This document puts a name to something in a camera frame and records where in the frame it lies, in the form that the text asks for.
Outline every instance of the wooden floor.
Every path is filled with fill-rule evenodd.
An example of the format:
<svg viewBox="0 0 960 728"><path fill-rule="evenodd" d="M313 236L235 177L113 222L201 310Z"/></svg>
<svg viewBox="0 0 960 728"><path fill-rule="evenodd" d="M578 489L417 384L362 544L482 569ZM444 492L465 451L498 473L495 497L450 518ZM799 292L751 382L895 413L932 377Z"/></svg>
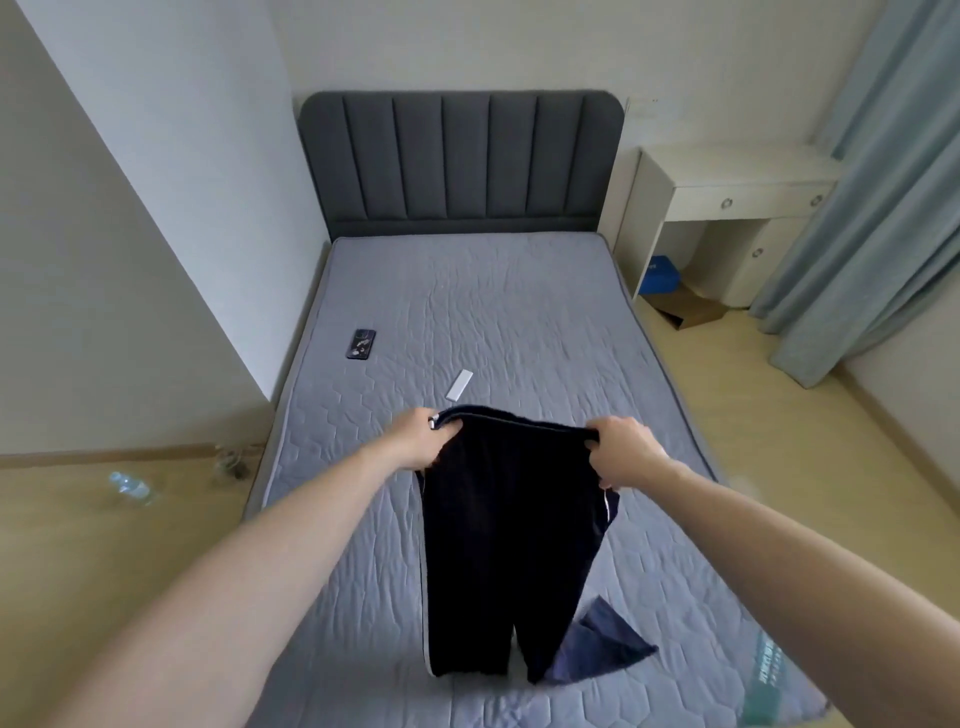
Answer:
<svg viewBox="0 0 960 728"><path fill-rule="evenodd" d="M775 340L745 314L677 332L640 306L740 487L960 616L960 520L838 381L806 391L769 367ZM118 502L112 470L159 499ZM117 626L239 522L248 487L215 477L211 460L0 471L0 726L31 725Z"/></svg>

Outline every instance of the white power bank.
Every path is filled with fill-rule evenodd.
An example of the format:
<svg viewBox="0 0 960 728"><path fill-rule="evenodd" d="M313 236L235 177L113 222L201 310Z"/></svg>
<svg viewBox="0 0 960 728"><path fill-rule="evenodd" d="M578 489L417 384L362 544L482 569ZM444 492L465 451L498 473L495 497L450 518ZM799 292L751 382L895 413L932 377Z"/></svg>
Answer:
<svg viewBox="0 0 960 728"><path fill-rule="evenodd" d="M462 369L450 386L450 391L446 393L446 398L450 401L457 401L460 395L464 393L464 390L467 389L467 384L472 376L473 372Z"/></svg>

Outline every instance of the cardboard box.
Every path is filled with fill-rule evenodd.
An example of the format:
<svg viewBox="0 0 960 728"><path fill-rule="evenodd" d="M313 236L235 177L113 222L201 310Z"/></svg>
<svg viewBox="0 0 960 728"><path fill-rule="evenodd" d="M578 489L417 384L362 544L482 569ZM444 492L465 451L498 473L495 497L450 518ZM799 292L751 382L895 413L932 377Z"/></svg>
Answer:
<svg viewBox="0 0 960 728"><path fill-rule="evenodd" d="M651 293L644 296L643 300L677 330L717 321L730 310L722 303L701 298L682 283L672 293Z"/></svg>

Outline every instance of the baseboard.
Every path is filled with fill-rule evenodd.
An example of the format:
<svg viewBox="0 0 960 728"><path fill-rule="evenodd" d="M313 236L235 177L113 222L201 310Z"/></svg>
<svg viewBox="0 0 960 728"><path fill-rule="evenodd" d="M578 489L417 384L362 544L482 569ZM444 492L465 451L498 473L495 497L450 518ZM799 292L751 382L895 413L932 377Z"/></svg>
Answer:
<svg viewBox="0 0 960 728"><path fill-rule="evenodd" d="M889 437L897 449L902 452L914 468L933 486L957 516L960 516L960 489L953 484L944 470L934 462L910 433L903 429L897 419L870 392L860 386L860 382L846 366L840 364L833 370L834 376L851 393L857 403L879 425L883 434Z"/></svg>
<svg viewBox="0 0 960 728"><path fill-rule="evenodd" d="M51 465L89 465L143 460L190 460L213 457L217 446L212 443L174 445L169 448L83 450L72 452L28 452L0 455L0 470L12 468L45 468Z"/></svg>

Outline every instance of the wall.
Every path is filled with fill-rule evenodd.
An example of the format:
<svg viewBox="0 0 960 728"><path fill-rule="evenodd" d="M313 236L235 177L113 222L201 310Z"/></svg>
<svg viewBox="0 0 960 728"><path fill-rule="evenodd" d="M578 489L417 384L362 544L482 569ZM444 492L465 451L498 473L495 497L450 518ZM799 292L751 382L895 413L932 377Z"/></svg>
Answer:
<svg viewBox="0 0 960 728"><path fill-rule="evenodd" d="M20 0L261 391L327 239L261 0Z"/></svg>
<svg viewBox="0 0 960 728"><path fill-rule="evenodd" d="M272 412L0 0L0 454L262 442Z"/></svg>
<svg viewBox="0 0 960 728"><path fill-rule="evenodd" d="M637 144L808 140L882 4L270 0L299 98L321 89L585 87L636 97L600 225L608 240Z"/></svg>
<svg viewBox="0 0 960 728"><path fill-rule="evenodd" d="M960 275L927 311L846 364L960 487Z"/></svg>

